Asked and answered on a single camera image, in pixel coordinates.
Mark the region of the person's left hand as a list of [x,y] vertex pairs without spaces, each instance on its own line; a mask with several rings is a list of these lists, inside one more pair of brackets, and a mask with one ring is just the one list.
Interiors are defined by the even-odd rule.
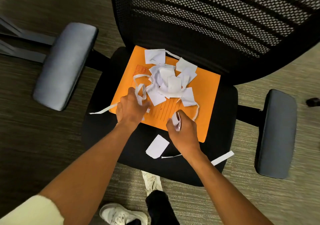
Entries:
[[135,88],[130,87],[127,95],[120,98],[116,109],[117,124],[115,129],[133,132],[142,121],[141,106],[135,96]]

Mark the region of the person's right hand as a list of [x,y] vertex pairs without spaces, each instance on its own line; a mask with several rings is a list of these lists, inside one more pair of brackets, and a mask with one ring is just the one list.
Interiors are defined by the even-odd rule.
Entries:
[[187,161],[192,161],[201,153],[197,136],[197,125],[182,110],[178,110],[181,118],[181,129],[176,137],[170,137],[176,149]]

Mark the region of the white paper pieces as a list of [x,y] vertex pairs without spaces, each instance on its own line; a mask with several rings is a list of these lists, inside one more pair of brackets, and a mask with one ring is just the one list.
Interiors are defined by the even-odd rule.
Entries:
[[174,114],[173,114],[171,119],[172,119],[172,123],[173,123],[173,126],[174,126],[175,130],[177,132],[179,132],[180,129],[181,129],[181,118],[180,118],[179,112],[177,112],[177,111],[174,112]]

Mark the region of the curly white paper strip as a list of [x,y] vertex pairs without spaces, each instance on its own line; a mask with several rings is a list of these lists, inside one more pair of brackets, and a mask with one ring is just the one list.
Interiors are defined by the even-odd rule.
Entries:
[[[136,79],[141,77],[148,77],[151,84],[148,86],[145,86],[144,83],[138,85]],[[155,86],[155,78],[153,75],[137,74],[133,76],[133,80],[135,83],[135,96],[137,98],[138,104],[142,106],[142,102],[147,98],[147,91],[152,90]]]

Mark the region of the person's right forearm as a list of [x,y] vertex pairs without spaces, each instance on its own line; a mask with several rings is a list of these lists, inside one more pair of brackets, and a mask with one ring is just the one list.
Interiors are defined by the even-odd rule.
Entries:
[[184,152],[224,225],[274,225],[227,178],[225,178],[199,149]]

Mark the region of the white rectangular paper piece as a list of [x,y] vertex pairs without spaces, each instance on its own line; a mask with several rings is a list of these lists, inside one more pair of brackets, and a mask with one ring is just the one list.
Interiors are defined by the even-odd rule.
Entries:
[[158,134],[150,146],[146,149],[146,154],[153,159],[157,159],[161,157],[169,143],[169,141]]

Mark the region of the pile of white paper scraps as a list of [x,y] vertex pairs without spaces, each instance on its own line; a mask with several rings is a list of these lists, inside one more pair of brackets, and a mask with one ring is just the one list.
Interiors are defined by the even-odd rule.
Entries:
[[197,76],[197,66],[165,49],[147,49],[144,51],[145,63],[153,64],[147,75],[150,85],[141,85],[143,99],[148,95],[154,106],[165,98],[178,98],[184,107],[197,106],[193,121],[198,116],[199,105],[194,100],[192,89],[188,84]]

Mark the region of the straight white paper strip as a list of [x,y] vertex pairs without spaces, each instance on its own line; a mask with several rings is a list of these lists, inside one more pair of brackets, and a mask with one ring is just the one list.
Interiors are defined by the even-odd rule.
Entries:
[[108,107],[106,107],[106,108],[102,109],[101,111],[98,111],[98,112],[91,112],[91,113],[89,113],[89,114],[90,114],[90,115],[92,115],[92,114],[103,114],[103,113],[105,113],[105,112],[109,111],[110,109],[112,109],[112,108],[116,107],[117,105],[118,105],[118,103],[113,104],[113,105],[110,105],[110,106],[108,106]]

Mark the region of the black chair seat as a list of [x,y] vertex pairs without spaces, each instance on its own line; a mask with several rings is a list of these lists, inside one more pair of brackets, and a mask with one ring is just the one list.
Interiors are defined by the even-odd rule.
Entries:
[[[113,96],[130,59],[131,51],[119,47],[110,61],[102,61],[104,69],[94,89],[87,112],[96,112],[111,104]],[[234,86],[219,84],[214,102],[206,140],[200,143],[202,152],[210,161],[230,150],[234,135],[238,107],[238,92]],[[107,111],[104,114],[86,114],[82,123],[81,140],[86,149],[91,148],[106,136],[116,125],[116,115]],[[118,162],[173,181],[202,187],[203,184],[189,163],[182,156],[153,159],[146,149],[156,138],[162,136],[170,142],[165,155],[177,155],[179,152],[172,144],[167,130],[158,129],[140,123],[125,145]]]

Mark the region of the white sneaker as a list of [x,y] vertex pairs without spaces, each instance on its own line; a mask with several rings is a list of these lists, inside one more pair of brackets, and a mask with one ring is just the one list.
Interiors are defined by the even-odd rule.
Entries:
[[109,225],[148,225],[148,217],[140,211],[131,211],[118,203],[101,207],[99,216]]
[[146,194],[149,196],[153,191],[163,191],[160,177],[145,171],[142,172],[142,177],[146,187]]

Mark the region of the wide white paper strip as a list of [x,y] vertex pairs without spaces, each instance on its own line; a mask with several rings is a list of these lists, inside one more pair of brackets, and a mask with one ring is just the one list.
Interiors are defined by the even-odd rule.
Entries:
[[227,159],[229,159],[233,155],[234,155],[234,152],[232,150],[230,150],[229,152],[227,152],[227,153],[221,155],[220,157],[214,159],[213,161],[211,161],[211,164],[216,166],[216,165],[226,161]]

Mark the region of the black trouser leg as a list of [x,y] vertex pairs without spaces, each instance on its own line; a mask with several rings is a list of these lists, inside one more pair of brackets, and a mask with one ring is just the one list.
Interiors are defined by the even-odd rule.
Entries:
[[146,198],[150,225],[180,225],[165,192],[154,190]]

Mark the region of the black mesh chair backrest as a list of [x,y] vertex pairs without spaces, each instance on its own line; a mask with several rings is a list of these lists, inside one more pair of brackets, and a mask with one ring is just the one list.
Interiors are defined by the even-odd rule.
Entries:
[[124,44],[166,49],[239,85],[320,42],[320,0],[111,0]]

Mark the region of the grey metal desk leg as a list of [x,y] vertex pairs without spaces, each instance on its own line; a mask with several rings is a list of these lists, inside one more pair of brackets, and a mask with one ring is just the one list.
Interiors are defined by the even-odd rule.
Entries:
[[0,35],[20,38],[23,40],[33,41],[45,45],[53,45],[56,37],[48,36],[41,33],[32,32],[19,28],[11,20],[0,15]]
[[43,63],[46,58],[46,54],[14,47],[2,40],[0,40],[0,54],[34,61],[38,63]]

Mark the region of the white sleeve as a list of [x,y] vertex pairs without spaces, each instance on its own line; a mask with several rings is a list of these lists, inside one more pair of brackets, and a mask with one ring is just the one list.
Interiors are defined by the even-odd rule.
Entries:
[[54,202],[35,195],[2,217],[0,225],[64,225],[64,218]]

